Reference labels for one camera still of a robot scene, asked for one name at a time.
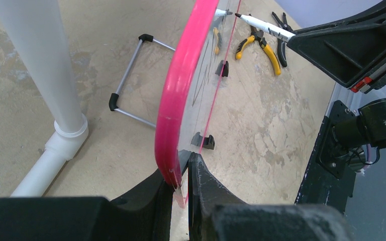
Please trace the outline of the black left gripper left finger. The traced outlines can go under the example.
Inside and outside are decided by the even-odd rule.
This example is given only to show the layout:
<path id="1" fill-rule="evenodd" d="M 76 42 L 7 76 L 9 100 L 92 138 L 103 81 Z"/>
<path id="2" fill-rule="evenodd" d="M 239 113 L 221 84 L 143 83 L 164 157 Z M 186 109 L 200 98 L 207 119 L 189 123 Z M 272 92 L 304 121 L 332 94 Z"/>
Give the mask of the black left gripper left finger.
<path id="1" fill-rule="evenodd" d="M 173 192 L 155 171 L 113 200 L 0 198 L 0 240 L 168 240 Z"/>

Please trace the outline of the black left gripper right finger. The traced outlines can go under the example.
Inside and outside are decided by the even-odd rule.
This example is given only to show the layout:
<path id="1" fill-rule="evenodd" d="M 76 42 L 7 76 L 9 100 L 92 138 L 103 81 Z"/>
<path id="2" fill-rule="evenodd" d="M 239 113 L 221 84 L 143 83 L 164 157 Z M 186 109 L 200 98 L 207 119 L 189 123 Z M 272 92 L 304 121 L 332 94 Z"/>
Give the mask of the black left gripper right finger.
<path id="1" fill-rule="evenodd" d="M 352 240 L 341 214 L 321 204 L 248 204 L 207 168 L 201 154 L 188 159 L 190 240 Z"/>

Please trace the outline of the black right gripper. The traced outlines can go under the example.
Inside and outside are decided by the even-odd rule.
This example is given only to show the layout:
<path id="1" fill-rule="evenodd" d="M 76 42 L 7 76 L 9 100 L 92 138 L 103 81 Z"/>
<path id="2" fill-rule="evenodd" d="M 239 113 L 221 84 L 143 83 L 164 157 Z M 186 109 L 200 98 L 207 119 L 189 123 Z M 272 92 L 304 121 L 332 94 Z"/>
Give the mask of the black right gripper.
<path id="1" fill-rule="evenodd" d="M 352 92 L 386 85 L 386 1 L 354 16 L 295 31 L 287 47 Z"/>

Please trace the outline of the black silver marker pen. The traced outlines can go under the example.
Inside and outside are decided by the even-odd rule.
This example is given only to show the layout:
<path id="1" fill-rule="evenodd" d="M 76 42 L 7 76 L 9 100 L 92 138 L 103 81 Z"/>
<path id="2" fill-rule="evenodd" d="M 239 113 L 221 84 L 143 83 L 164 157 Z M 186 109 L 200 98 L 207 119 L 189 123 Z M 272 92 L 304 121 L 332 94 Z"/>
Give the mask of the black silver marker pen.
<path id="1" fill-rule="evenodd" d="M 239 13 L 235 13 L 235 16 L 242 19 L 243 21 L 245 21 L 249 25 L 251 25 L 257 29 L 263 30 L 265 33 L 268 33 L 268 34 L 270 34 L 278 39 L 281 39 L 285 42 L 289 42 L 290 39 L 295 36 L 294 33 L 286 31 L 286 30 L 284 30 L 276 25 L 262 21 L 260 19 L 255 18 L 255 17 L 249 16 L 249 15 L 242 15 Z"/>

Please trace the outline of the whiteboard with pink frame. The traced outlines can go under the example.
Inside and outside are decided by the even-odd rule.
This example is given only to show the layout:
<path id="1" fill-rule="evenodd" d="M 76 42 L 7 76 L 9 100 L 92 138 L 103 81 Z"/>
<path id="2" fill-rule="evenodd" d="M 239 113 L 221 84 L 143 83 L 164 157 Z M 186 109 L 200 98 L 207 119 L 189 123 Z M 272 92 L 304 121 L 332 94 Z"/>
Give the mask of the whiteboard with pink frame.
<path id="1" fill-rule="evenodd" d="M 208 126 L 221 82 L 227 77 L 239 1 L 196 1 L 180 35 L 163 85 L 154 157 L 165 182 L 187 205 L 183 170 L 210 137 Z"/>

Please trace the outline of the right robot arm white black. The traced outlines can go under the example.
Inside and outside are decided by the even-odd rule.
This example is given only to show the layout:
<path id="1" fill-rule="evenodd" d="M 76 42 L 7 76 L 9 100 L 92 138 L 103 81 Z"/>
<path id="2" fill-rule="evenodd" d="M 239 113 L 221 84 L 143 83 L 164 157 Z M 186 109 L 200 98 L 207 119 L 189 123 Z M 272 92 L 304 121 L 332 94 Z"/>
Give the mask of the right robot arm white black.
<path id="1" fill-rule="evenodd" d="M 318 67 L 342 87 L 369 93 L 386 86 L 386 1 L 354 16 L 297 30 L 287 46 Z M 386 148 L 386 98 L 360 107 L 358 115 L 333 104 L 335 116 L 324 122 L 314 161 L 336 178 L 358 148 Z"/>

